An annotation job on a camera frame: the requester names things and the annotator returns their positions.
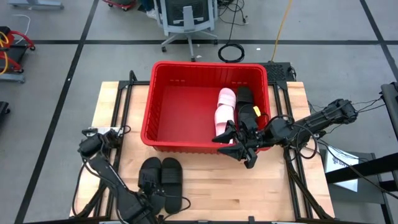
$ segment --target red plastic bin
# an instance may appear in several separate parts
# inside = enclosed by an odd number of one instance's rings
[[[222,144],[211,139],[216,136],[218,93],[224,87],[236,92],[239,86],[249,87],[254,104],[270,114],[267,72],[260,65],[157,62],[152,69],[142,142],[158,151],[217,153]],[[268,119],[260,116],[259,127]]]

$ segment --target pink slipper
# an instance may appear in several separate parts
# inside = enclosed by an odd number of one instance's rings
[[[236,96],[234,91],[229,88],[223,88],[218,95],[217,110],[215,113],[216,136],[225,132],[228,120],[234,121],[234,110],[236,104]]]

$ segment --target yellow cable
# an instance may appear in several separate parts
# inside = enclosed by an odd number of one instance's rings
[[[0,32],[0,35],[2,35],[5,38],[5,40],[6,40],[4,42],[3,40],[0,39],[0,46],[4,47],[3,43],[4,44],[8,44],[8,38],[3,32]],[[7,69],[8,69],[8,57],[7,57],[7,53],[6,52],[4,52],[4,59],[6,61],[6,66],[4,66],[4,69],[3,69],[2,72],[0,72],[0,75],[4,74],[7,71]]]
[[[278,36],[276,37],[276,40],[275,40],[274,53],[272,53],[271,62],[274,61],[274,57],[275,57],[275,53],[276,53],[276,48],[277,48],[277,46],[278,46],[278,41],[279,41],[280,32],[281,32],[281,30],[282,30],[282,27],[284,26],[284,23],[285,23],[285,20],[286,20],[286,17],[287,17],[287,13],[288,13],[289,10],[290,10],[290,6],[292,5],[292,2],[293,2],[293,0],[289,0],[289,4],[287,5],[287,8],[286,8],[286,11],[285,11],[285,14],[284,14],[284,18],[282,19],[282,23],[280,24],[279,31],[278,31]]]

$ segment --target gray floor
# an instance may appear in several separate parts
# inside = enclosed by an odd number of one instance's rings
[[[366,0],[385,40],[398,40],[395,0]],[[93,0],[63,1],[63,11],[28,10],[0,2],[0,21],[25,31],[26,14],[31,17],[28,35],[34,40],[79,40]],[[288,0],[246,1],[246,26],[235,26],[232,39],[273,40]],[[232,21],[226,12],[223,19]],[[220,20],[215,33],[227,39],[230,25]],[[88,40],[162,40],[154,20],[135,9],[123,12],[99,2],[88,32]],[[294,1],[281,39],[284,40],[377,40],[359,0]],[[214,45],[195,45],[200,61],[219,62]],[[244,62],[270,60],[273,45],[243,45]],[[398,46],[389,45],[398,58]],[[101,82],[127,79],[134,70],[139,80],[148,80],[159,60],[188,60],[186,45],[170,45],[166,54],[159,45],[85,45],[63,106],[49,153],[32,197],[25,222],[67,218],[81,164],[76,153],[80,131],[90,126]],[[67,77],[76,45],[38,45],[28,52],[24,67],[26,83],[0,82],[0,100],[8,101],[12,113],[0,129],[0,221],[12,223],[21,205],[37,156],[43,145],[55,106]],[[227,58],[239,53],[225,50]],[[303,81],[308,99],[325,105],[336,98],[353,102],[379,97],[380,85],[396,80],[380,45],[280,45],[276,62],[292,62]],[[375,152],[384,156],[397,152],[398,143],[384,108],[363,113],[326,140],[343,150]],[[398,203],[390,199],[391,209]],[[378,206],[333,201],[337,217],[357,222],[382,223]]]

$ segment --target white paper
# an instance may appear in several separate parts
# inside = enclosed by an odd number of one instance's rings
[[[339,160],[349,164],[349,165],[356,165],[358,164],[358,156],[354,156],[350,153],[343,152],[341,150],[337,151],[334,147],[328,146],[329,150],[335,155]],[[325,163],[325,173],[331,172],[334,170],[345,168],[346,165],[343,164],[341,161],[336,159],[334,156],[331,155],[329,151],[326,152],[326,163]],[[347,180],[344,182],[334,183],[340,187],[344,187],[348,190],[352,190],[354,192],[358,191],[358,180]]]

